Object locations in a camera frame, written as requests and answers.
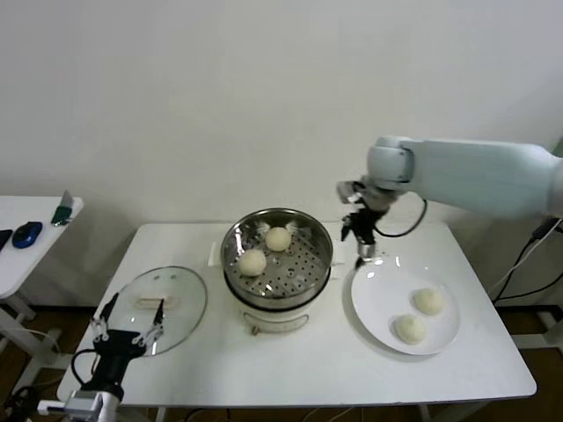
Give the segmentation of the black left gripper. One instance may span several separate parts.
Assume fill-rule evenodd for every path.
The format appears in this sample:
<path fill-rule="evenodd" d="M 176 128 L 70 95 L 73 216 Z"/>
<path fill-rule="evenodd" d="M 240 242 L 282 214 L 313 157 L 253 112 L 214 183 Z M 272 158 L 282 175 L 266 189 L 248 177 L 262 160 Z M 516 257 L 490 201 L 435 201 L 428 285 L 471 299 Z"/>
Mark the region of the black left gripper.
<path fill-rule="evenodd" d="M 119 298 L 115 293 L 98 317 L 91 319 L 94 334 L 94 350 L 99 362 L 93 373 L 93 388 L 113 395 L 123 395 L 122 381 L 131 360 L 144 356 L 147 346 L 155 343 L 163 334 L 165 299 L 161 299 L 152 326 L 141 335 L 136 331 L 108 330 L 108 321 Z"/>

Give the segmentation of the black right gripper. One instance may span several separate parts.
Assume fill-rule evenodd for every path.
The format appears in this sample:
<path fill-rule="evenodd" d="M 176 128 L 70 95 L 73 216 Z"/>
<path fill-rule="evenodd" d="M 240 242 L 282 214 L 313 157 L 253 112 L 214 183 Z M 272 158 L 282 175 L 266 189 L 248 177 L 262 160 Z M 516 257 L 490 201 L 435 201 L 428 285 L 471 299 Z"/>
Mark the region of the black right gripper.
<path fill-rule="evenodd" d="M 360 209 L 350 215 L 346 215 L 342 219 L 340 241 L 344 242 L 352 230 L 356 240 L 359 242 L 355 270 L 359 270 L 362 266 L 373 261 L 376 255 L 375 227 L 382 217 L 382 212 Z"/>

